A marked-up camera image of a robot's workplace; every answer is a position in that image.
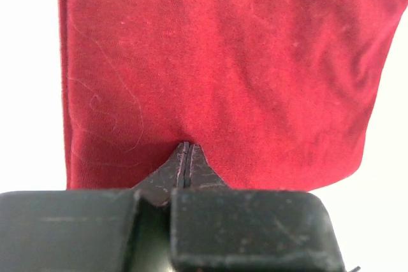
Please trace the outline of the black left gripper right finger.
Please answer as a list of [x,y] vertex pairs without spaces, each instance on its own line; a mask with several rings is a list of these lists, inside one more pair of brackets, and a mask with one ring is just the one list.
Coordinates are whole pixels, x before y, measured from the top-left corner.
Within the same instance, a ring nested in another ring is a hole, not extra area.
[[178,271],[343,271],[330,216],[315,195],[231,189],[198,145],[177,149],[170,256]]

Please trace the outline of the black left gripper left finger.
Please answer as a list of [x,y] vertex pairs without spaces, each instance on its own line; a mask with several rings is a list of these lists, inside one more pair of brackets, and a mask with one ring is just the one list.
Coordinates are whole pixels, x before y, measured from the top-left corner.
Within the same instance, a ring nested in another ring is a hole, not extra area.
[[130,189],[1,194],[2,271],[173,271],[170,193],[187,145]]

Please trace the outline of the dark red t-shirt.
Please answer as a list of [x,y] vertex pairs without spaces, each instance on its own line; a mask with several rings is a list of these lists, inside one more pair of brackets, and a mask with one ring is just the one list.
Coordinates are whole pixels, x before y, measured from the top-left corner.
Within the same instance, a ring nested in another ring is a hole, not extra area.
[[183,141],[239,189],[347,178],[406,7],[59,0],[67,187],[132,187]]

